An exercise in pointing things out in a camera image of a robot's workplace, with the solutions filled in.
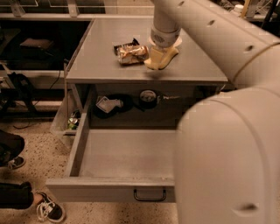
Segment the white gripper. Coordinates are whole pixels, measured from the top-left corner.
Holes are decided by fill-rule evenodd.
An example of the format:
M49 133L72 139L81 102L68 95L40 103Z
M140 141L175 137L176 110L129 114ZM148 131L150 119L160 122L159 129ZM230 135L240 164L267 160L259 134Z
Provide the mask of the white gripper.
M151 27L150 38L152 42L164 48L162 51L153 46L150 49L150 68L151 69L165 69L172 59L179 54L179 50L172 46L179 38L181 27L176 27L173 31L160 31L155 25Z

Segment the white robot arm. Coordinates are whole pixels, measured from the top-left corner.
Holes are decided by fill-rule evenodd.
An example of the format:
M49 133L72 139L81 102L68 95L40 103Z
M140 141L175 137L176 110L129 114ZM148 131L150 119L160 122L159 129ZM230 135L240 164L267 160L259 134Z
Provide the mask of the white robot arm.
M174 152L179 224L277 224L279 39L210 0L151 0L235 89L181 118Z

